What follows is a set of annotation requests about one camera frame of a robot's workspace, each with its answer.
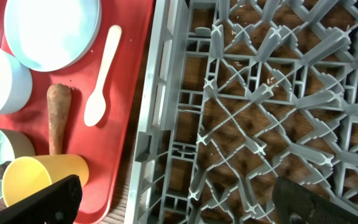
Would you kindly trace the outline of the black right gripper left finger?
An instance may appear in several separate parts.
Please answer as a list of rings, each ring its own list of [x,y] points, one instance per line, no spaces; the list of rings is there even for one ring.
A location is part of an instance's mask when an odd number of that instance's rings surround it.
[[[0,224],[73,223],[83,191],[80,178],[62,180],[0,211]]]

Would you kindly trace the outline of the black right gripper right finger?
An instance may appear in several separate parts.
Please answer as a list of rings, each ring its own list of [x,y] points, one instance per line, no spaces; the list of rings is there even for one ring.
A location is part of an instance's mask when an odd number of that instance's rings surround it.
[[[357,215],[284,177],[276,179],[272,199],[280,223],[358,224]]]

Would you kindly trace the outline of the yellow plastic cup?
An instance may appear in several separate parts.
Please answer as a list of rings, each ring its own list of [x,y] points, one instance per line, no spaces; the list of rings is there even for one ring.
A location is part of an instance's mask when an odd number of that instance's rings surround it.
[[[80,178],[82,187],[86,185],[89,168],[76,154],[19,157],[8,165],[2,178],[4,203],[10,207],[72,174]]]

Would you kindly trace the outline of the white plastic spoon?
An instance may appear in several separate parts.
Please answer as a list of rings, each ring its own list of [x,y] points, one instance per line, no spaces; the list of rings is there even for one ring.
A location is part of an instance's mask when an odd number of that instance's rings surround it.
[[[121,35],[122,28],[119,25],[113,25],[108,30],[96,85],[85,106],[84,122],[88,127],[95,126],[102,119],[106,111],[106,100],[103,95],[103,88]]]

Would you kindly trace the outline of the light blue bowl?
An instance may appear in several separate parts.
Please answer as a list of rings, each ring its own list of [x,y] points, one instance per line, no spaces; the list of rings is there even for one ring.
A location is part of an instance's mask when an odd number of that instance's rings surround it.
[[[0,49],[0,115],[21,110],[30,98],[32,86],[29,69]]]

